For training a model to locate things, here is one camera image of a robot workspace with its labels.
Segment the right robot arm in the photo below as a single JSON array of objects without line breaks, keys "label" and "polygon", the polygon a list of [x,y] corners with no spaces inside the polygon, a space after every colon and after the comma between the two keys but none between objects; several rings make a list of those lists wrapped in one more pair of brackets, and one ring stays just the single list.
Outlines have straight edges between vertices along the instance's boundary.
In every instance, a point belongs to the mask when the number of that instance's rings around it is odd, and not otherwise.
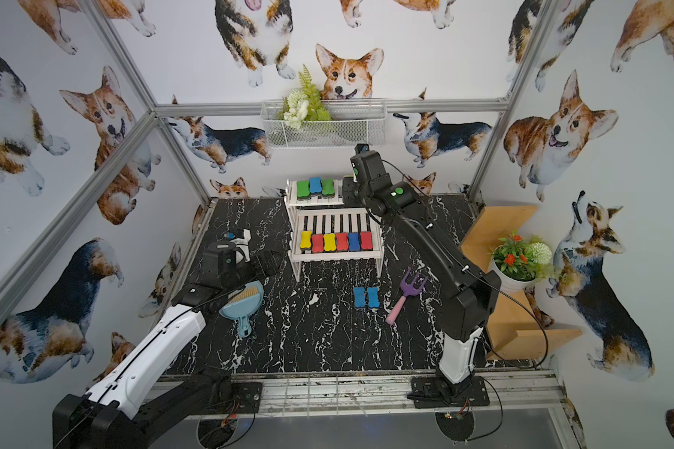
[{"label": "right robot arm", "polygon": [[482,271],[462,253],[414,187],[391,181],[378,152],[359,144],[350,164],[353,175],[344,194],[346,203],[365,207],[383,228],[402,236],[439,282],[441,304],[435,318],[444,342],[437,372],[454,396],[472,375],[477,339],[496,308],[500,278]]}]

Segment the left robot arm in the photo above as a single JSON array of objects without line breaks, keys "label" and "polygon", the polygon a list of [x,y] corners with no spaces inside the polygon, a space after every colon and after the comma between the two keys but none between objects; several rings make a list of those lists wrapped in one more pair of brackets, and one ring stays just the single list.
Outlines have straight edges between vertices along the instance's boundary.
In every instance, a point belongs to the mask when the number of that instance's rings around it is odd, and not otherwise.
[{"label": "left robot arm", "polygon": [[118,366],[86,393],[67,395],[52,412],[55,448],[148,448],[189,415],[214,409],[234,415],[245,399],[224,370],[198,370],[147,400],[155,383],[208,320],[256,297],[277,275],[283,254],[248,254],[233,241],[214,242],[194,282],[184,284],[158,324]]}]

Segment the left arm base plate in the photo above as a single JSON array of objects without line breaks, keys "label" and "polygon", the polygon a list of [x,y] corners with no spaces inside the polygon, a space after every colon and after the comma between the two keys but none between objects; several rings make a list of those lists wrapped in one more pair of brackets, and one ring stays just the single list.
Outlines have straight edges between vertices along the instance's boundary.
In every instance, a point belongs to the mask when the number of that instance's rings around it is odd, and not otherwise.
[{"label": "left arm base plate", "polygon": [[214,398],[188,415],[252,415],[259,411],[263,387],[260,382],[232,382],[230,387],[219,387]]}]

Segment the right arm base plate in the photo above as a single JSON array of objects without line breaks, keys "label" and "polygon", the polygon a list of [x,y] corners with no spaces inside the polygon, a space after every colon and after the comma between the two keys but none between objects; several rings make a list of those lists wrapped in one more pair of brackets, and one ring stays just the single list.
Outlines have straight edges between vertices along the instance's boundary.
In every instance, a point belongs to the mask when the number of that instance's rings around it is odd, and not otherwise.
[{"label": "right arm base plate", "polygon": [[485,380],[475,375],[456,385],[443,377],[414,377],[406,398],[412,400],[418,409],[485,407],[491,404]]}]

